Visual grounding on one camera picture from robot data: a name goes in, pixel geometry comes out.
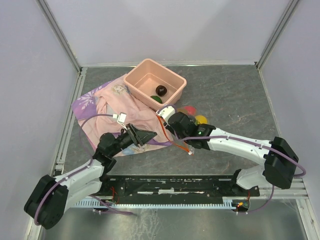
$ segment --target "marble-patterned surface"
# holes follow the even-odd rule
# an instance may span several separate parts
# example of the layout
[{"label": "marble-patterned surface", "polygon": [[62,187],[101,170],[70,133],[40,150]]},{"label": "marble-patterned surface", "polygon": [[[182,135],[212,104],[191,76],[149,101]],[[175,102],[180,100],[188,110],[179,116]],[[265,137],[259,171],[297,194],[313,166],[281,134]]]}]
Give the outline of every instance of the marble-patterned surface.
[{"label": "marble-patterned surface", "polygon": [[[209,123],[227,132],[249,138],[272,140],[277,135],[267,97],[253,65],[171,66],[187,80],[178,107],[192,105]],[[128,73],[131,67],[89,68],[82,94]],[[74,123],[64,171],[84,164],[87,153],[81,148]],[[196,149],[194,156],[169,146],[156,151],[117,157],[110,172],[115,175],[233,174],[255,164],[225,152]]]}]

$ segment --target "pink towel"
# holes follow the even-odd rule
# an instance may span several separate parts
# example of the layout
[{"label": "pink towel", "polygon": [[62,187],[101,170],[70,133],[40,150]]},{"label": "pink towel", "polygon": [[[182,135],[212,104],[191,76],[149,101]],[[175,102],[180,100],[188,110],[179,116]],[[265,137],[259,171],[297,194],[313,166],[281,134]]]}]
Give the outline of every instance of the pink towel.
[{"label": "pink towel", "polygon": [[[80,125],[94,114],[125,113],[125,124],[131,123],[138,129],[157,133],[157,136],[143,147],[131,145],[118,156],[143,153],[171,145],[163,133],[156,113],[129,93],[124,84],[124,76],[81,96],[72,104],[72,109]],[[93,117],[83,126],[94,150],[102,134],[113,133],[117,136],[121,128],[114,118],[107,116]],[[170,132],[166,130],[166,134],[172,140]]]}]

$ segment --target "green fruit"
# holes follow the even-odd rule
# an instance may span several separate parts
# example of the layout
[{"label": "green fruit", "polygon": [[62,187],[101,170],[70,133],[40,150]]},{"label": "green fruit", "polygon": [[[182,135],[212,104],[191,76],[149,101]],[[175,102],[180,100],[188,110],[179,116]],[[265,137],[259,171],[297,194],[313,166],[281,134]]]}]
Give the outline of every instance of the green fruit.
[{"label": "green fruit", "polygon": [[157,101],[158,103],[162,104],[162,100],[161,100],[160,97],[158,97],[158,96],[151,96],[151,98],[152,98],[153,100]]}]

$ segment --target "pink bin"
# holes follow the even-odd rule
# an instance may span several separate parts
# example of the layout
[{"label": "pink bin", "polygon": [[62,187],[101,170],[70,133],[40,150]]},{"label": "pink bin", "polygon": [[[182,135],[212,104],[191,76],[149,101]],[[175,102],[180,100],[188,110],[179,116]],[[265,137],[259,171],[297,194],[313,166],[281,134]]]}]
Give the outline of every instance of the pink bin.
[{"label": "pink bin", "polygon": [[[149,58],[132,69],[124,77],[124,83],[134,97],[155,111],[166,104],[175,104],[187,85],[186,79]],[[163,104],[151,98],[157,96],[156,88],[159,85],[167,89],[167,93],[160,97]]]}]

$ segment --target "white wall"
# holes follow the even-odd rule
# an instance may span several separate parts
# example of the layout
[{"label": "white wall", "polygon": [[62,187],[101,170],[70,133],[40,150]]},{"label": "white wall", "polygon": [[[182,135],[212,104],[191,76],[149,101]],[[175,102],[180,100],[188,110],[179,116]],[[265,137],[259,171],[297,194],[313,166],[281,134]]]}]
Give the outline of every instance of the white wall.
[{"label": "white wall", "polygon": [[289,0],[47,0],[80,65],[258,61]]},{"label": "white wall", "polygon": [[300,1],[262,69],[284,138],[306,168],[306,189],[320,221],[320,1]]},{"label": "white wall", "polygon": [[76,71],[35,0],[0,7],[0,239],[22,240],[24,204],[48,174]]}]

